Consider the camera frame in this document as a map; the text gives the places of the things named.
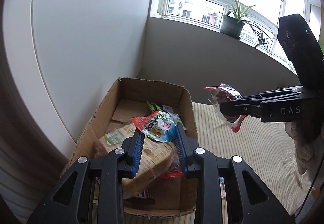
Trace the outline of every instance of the striped fabric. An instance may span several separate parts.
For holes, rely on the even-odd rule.
[[[281,204],[292,215],[302,204],[310,182],[306,174],[299,175],[294,157],[294,142],[285,132],[283,123],[262,123],[248,116],[238,133],[216,116],[212,105],[193,103],[199,145],[216,156],[241,156],[266,183]],[[223,204],[223,223],[227,223],[226,200]],[[190,215],[155,219],[126,215],[127,224],[193,224]]]

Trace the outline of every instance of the black cable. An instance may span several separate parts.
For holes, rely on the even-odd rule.
[[[312,184],[310,185],[310,188],[309,188],[309,190],[308,190],[308,193],[307,193],[307,195],[306,195],[306,197],[305,197],[305,200],[304,200],[302,206],[300,207],[300,210],[299,210],[299,212],[297,213],[297,215],[295,216],[295,218],[297,218],[298,215],[300,214],[300,212],[302,211],[302,209],[303,209],[303,207],[304,207],[304,205],[305,205],[305,203],[306,203],[306,200],[307,200],[307,198],[308,198],[310,192],[312,191],[313,185],[314,185],[314,183],[315,183],[315,181],[316,181],[317,176],[319,175],[319,172],[320,172],[320,169],[321,169],[321,167],[322,167],[323,161],[324,161],[324,153],[323,153],[323,155],[322,155],[322,159],[321,159],[321,162],[320,162],[319,168],[317,169],[317,172],[316,172],[316,174],[315,174],[315,176],[314,176],[313,182],[312,182]]]

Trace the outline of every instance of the red plastic wrapper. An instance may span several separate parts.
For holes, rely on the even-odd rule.
[[[243,96],[234,88],[227,84],[221,84],[218,87],[205,87],[204,89],[209,90],[211,99],[209,101],[215,107],[217,115],[231,128],[234,133],[237,133],[240,128],[243,120],[247,115],[240,116],[224,116],[221,113],[220,105],[223,102],[243,100]]]

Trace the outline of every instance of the silver screw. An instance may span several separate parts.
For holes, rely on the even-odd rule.
[[[233,161],[236,163],[242,162],[242,158],[240,156],[233,156]]]
[[[204,148],[201,148],[201,147],[196,148],[195,151],[196,151],[197,154],[200,154],[200,155],[202,155],[202,154],[205,153],[205,149]]]
[[[124,149],[123,148],[117,148],[115,150],[115,154],[117,154],[117,155],[121,155],[122,153],[124,153]]]
[[[80,164],[83,164],[83,163],[85,163],[87,160],[88,160],[88,159],[87,159],[85,156],[81,156],[81,157],[79,157],[78,162],[79,162]]]

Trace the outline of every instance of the colorful snack bag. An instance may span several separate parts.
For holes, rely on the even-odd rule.
[[[206,87],[211,95],[209,101],[215,107],[217,115],[232,129],[234,133],[237,133],[240,130],[241,124],[247,115],[240,115],[235,117],[224,116],[221,113],[220,105],[223,102],[234,101],[234,100],[243,100],[242,95],[227,84],[221,84],[219,87]]]
[[[173,108],[171,106],[167,106],[167,105],[163,105],[163,104],[156,104],[156,103],[151,103],[151,102],[147,102],[147,104],[150,107],[152,112],[164,111],[165,113],[168,113],[169,115],[171,115],[171,117],[173,118],[173,120],[176,124],[181,124],[183,129],[187,130],[184,127],[184,125],[180,119],[180,116],[173,111]]]
[[[133,117],[132,122],[154,141],[170,142],[176,137],[176,124],[169,113],[155,111],[146,117]]]

